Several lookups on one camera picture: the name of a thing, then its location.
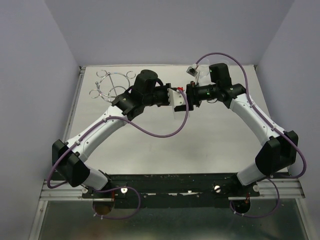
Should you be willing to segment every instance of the wall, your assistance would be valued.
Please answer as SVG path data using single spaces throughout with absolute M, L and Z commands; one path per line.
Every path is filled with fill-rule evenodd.
M 299 135 L 307 159 L 300 181 L 320 236 L 320 2 L 296 0 L 258 65 L 270 115 Z M 302 169 L 301 159 L 292 167 Z
M 1 1 L 0 239 L 28 239 L 79 68 L 43 0 Z
M 190 64 L 214 51 L 257 64 L 292 2 L 46 0 L 80 65 Z

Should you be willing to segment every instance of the purple cable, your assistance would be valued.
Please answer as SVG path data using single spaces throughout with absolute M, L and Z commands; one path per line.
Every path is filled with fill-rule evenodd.
M 210 55 L 222 55 L 222 56 L 225 56 L 225 57 L 228 57 L 230 59 L 232 59 L 236 64 L 238 64 L 238 66 L 241 68 L 242 72 L 243 72 L 243 75 L 244 75 L 244 81 L 245 81 L 245 88 L 246 88 L 246 96 L 247 96 L 247 99 L 248 99 L 248 102 L 250 103 L 250 105 L 252 106 L 252 108 L 254 109 L 254 111 L 264 120 L 264 122 L 266 124 L 268 124 L 271 128 L 273 128 L 273 124 L 271 122 L 268 121 L 268 119 L 266 119 L 266 117 L 257 109 L 257 107 L 253 104 L 251 98 L 250 98 L 250 94 L 249 94 L 249 84 L 248 84 L 248 77 L 247 77 L 247 74 L 246 74 L 246 71 L 244 69 L 244 67 L 241 65 L 241 63 L 236 60 L 234 57 L 228 55 L 228 54 L 225 54 L 223 52 L 211 52 L 211 53 L 208 53 L 204 56 L 202 56 L 198 61 L 196 61 L 196 64 L 198 64 L 202 59 L 204 59 L 205 57 L 207 56 L 210 56 Z M 278 129 L 274 129 L 274 131 L 279 134 L 281 137 L 283 137 L 286 141 L 288 141 L 290 143 L 290 145 L 297 151 L 297 153 L 300 155 L 301 159 L 302 159 L 302 163 L 303 163 L 303 168 L 302 168 L 302 171 L 296 175 L 296 176 L 286 176 L 286 175 L 282 175 L 284 178 L 287 178 L 287 179 L 297 179 L 297 178 L 300 178 L 301 176 L 303 176 L 307 170 L 307 161 L 306 161 L 306 158 L 305 156 L 303 155 L 302 151 L 295 145 L 295 143 L 293 141 L 291 141 L 283 132 L 279 131 Z
M 235 208 L 234 208 L 234 202 L 233 202 L 233 201 L 230 201 L 229 207 L 230 207 L 230 209 L 232 210 L 232 212 L 233 212 L 234 214 L 238 215 L 238 216 L 245 217 L 245 218 L 249 218 L 249 219 L 260 219 L 260 218 L 268 217 L 268 216 L 274 214 L 274 213 L 276 212 L 276 210 L 277 210 L 277 209 L 279 208 L 279 206 L 280 206 L 280 194 L 279 194 L 279 189 L 277 188 L 276 184 L 275 184 L 273 181 L 271 181 L 270 178 L 267 178 L 267 179 L 273 184 L 273 186 L 274 186 L 274 188 L 275 188 L 275 190 L 276 190 L 276 194 L 277 194 L 276 205 L 275 205 L 275 207 L 272 209 L 272 211 L 270 211 L 270 212 L 268 212 L 268 213 L 266 213 L 266 214 L 264 214 L 264 215 L 260 215 L 260 216 L 244 215 L 244 214 L 241 214 L 241 213 L 237 212 L 237 211 L 235 210 Z
M 183 119 L 183 122 L 182 122 L 181 126 L 180 126 L 176 131 L 174 131 L 173 133 L 170 133 L 170 134 L 167 134 L 167 135 L 154 134 L 154 133 L 152 133 L 152 132 L 149 132 L 149 131 L 147 131 L 147 130 L 144 130 L 142 127 L 138 126 L 137 124 L 133 123 L 132 121 L 130 121 L 130 120 L 126 119 L 126 118 L 120 117 L 120 116 L 109 116 L 109 117 L 106 117 L 105 120 L 108 121 L 108 120 L 111 120 L 111 119 L 118 119 L 118 120 L 125 121 L 125 122 L 127 122 L 128 124 L 131 124 L 131 125 L 134 126 L 135 128 L 139 129 L 139 130 L 142 131 L 143 133 L 148 134 L 148 135 L 150 135 L 150 136 L 152 136 L 152 137 L 156 137 L 156 138 L 169 138 L 169 137 L 172 137 L 172 136 L 176 135 L 177 133 L 179 133 L 179 132 L 184 128 L 184 126 L 186 125 L 187 119 L 188 119 L 188 114 L 189 114 L 189 105 L 188 105 L 187 97 L 186 97 L 186 95 L 184 94 L 184 92 L 183 92 L 182 90 L 180 90 L 180 89 L 178 89 L 178 90 L 179 90 L 179 92 L 182 94 L 183 99 L 184 99 L 184 102 L 185 102 L 185 116 L 184 116 L 184 119 Z M 88 131 L 86 131 L 86 132 L 78 139 L 78 141 L 79 141 L 79 142 L 83 141 L 83 139 L 84 139 L 89 133 L 91 133 L 94 129 L 96 129 L 98 126 L 100 126 L 100 125 L 103 124 L 103 123 L 105 123 L 105 121 L 104 121 L 104 120 L 101 120 L 101 121 L 97 122 L 95 125 L 93 125 L 92 127 L 90 127 L 90 128 L 88 129 Z M 72 151 L 72 149 L 75 148 L 76 146 L 77 146 L 77 143 L 75 142 L 67 151 L 65 151 L 65 152 L 59 157 L 59 159 L 58 159 L 58 160 L 55 162 L 55 164 L 52 166 L 51 171 L 50 171 L 50 173 L 49 173 L 49 175 L 48 175 L 48 177 L 47 177 L 47 179 L 46 179 L 46 185 L 47 185 L 47 187 L 48 187 L 49 189 L 55 189 L 55 188 L 58 188 L 58 187 L 60 187 L 61 185 L 67 183 L 67 181 L 63 181 L 63 182 L 61 182 L 61 183 L 59 183 L 59 184 L 57 184 L 57 185 L 52 186 L 52 185 L 50 184 L 50 181 L 51 181 L 51 178 L 52 178 L 54 172 L 56 171 L 56 168 L 57 168 L 57 166 L 59 165 L 59 163 L 60 163 L 60 162 L 64 159 L 64 157 L 65 157 L 66 155 L 68 155 L 68 153 L 70 153 L 70 152 Z M 116 187 L 116 188 L 112 188 L 112 189 L 108 189 L 108 190 L 102 190 L 102 191 L 101 191 L 101 190 L 96 190 L 96 189 L 93 189 L 93 190 L 94 190 L 95 192 L 97 192 L 97 193 L 108 193 L 108 192 L 111 192 L 111 191 L 114 191 L 114 190 L 117 190 L 117 189 L 121 189 L 121 188 L 123 188 L 123 186 L 121 186 L 121 187 Z M 106 217 L 106 216 L 102 216 L 103 218 L 105 218 L 105 219 L 126 219 L 126 218 L 130 218 L 131 216 L 133 216 L 134 214 L 136 214 L 136 213 L 139 211 L 139 208 L 140 208 L 140 205 L 141 205 L 141 198 L 140 198 L 140 195 L 139 195 L 138 191 L 135 190 L 135 189 L 132 188 L 132 187 L 129 187 L 129 186 L 126 186 L 125 188 L 131 189 L 131 190 L 133 190 L 133 191 L 137 194 L 139 202 L 138 202 L 138 206 L 137 206 L 136 210 L 135 210 L 132 214 L 130 214 L 130 215 L 128 215 L 128 216 L 124 216 L 124 217 Z
M 104 215 L 99 215 L 99 214 L 96 213 L 95 206 L 93 205 L 92 209 L 95 212 L 95 215 L 97 215 L 98 217 L 102 217 L 104 219 L 112 219 L 112 220 L 128 219 L 128 218 L 132 217 L 133 215 L 135 215 L 140 209 L 141 197 L 140 197 L 139 192 L 137 190 L 135 190 L 133 187 L 130 187 L 130 186 L 119 186 L 119 187 L 111 188 L 111 189 L 108 189 L 108 190 L 95 190 L 94 189 L 94 191 L 97 192 L 97 193 L 109 193 L 109 192 L 112 192 L 112 191 L 115 191 L 115 190 L 118 190 L 118 189 L 123 189 L 123 188 L 130 189 L 130 190 L 134 191 L 135 194 L 138 197 L 138 206 L 136 207 L 136 209 L 131 214 L 129 214 L 127 216 L 104 216 Z

